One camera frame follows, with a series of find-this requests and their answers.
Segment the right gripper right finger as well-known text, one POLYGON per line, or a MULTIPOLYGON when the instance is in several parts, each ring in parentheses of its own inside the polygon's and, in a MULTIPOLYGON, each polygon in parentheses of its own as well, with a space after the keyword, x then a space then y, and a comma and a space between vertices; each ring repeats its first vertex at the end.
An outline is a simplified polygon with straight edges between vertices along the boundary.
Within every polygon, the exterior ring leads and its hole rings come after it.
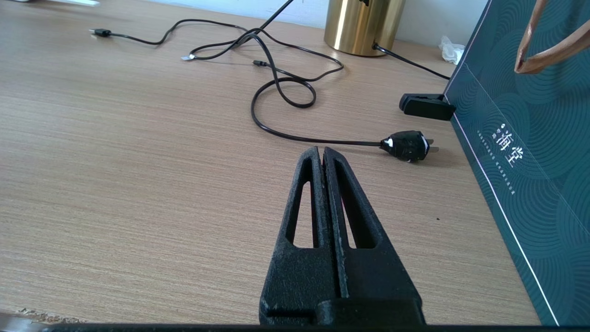
POLYGON ((347 159, 323 154, 336 258, 337 297, 326 325, 424 325, 422 300, 347 159))

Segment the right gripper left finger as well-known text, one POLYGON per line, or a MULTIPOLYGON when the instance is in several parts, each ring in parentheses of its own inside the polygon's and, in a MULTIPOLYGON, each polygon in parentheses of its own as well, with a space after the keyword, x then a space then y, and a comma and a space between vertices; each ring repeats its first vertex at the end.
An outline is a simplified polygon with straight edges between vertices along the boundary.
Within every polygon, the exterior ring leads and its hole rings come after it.
POLYGON ((338 293, 326 179, 317 147, 297 162, 259 303, 262 325, 312 325, 316 307, 338 293), (310 184, 311 248, 295 246, 303 188, 310 184))

